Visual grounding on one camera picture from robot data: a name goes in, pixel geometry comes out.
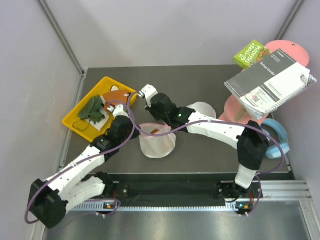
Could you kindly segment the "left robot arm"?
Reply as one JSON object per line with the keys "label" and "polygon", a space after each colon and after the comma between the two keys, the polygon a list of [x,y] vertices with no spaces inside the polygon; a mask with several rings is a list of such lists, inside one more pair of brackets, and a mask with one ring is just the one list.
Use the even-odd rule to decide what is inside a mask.
{"label": "left robot arm", "polygon": [[96,137],[64,169],[46,180],[35,180],[30,186],[27,213],[48,229],[56,227],[74,207],[101,196],[109,198],[114,191],[106,173],[89,173],[103,165],[131,139],[139,136],[129,116],[114,118],[105,134]]}

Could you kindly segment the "pink-zippered round laundry bag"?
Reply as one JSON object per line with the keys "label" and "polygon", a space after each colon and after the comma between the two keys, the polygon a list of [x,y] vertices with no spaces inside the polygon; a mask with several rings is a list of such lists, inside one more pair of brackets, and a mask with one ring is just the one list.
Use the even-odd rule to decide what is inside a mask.
{"label": "pink-zippered round laundry bag", "polygon": [[[172,129],[167,125],[157,123],[143,123],[139,126],[142,131],[151,134],[155,129],[159,129],[158,134],[170,132]],[[176,135],[174,133],[154,137],[140,134],[139,144],[142,153],[150,159],[161,159],[168,156],[176,147]]]}

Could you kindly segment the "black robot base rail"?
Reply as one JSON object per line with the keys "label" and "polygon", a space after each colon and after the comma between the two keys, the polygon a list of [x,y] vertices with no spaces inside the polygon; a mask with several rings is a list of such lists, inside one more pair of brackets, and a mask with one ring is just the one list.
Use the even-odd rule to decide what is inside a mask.
{"label": "black robot base rail", "polygon": [[234,173],[108,174],[102,199],[120,200],[123,207],[218,207],[232,200],[257,199],[258,182],[247,191],[236,188]]}

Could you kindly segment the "mustard yellow lace bra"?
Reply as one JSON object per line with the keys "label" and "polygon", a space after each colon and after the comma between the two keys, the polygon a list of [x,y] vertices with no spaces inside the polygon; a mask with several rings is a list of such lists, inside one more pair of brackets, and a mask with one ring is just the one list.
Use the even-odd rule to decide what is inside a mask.
{"label": "mustard yellow lace bra", "polygon": [[150,134],[151,135],[156,135],[156,134],[158,134],[159,131],[160,131],[159,129],[154,129]]}

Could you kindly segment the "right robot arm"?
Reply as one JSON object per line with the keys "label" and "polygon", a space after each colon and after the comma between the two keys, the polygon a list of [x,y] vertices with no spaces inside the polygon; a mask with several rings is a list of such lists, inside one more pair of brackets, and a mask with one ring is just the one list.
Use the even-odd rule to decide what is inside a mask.
{"label": "right robot arm", "polygon": [[164,93],[150,88],[141,92],[145,109],[157,121],[162,121],[172,130],[202,135],[223,142],[237,150],[239,161],[233,192],[245,198],[252,191],[252,182],[261,168],[264,155],[269,147],[268,140],[260,125],[250,121],[238,126],[216,118],[216,111],[205,102],[195,102],[178,107]]}

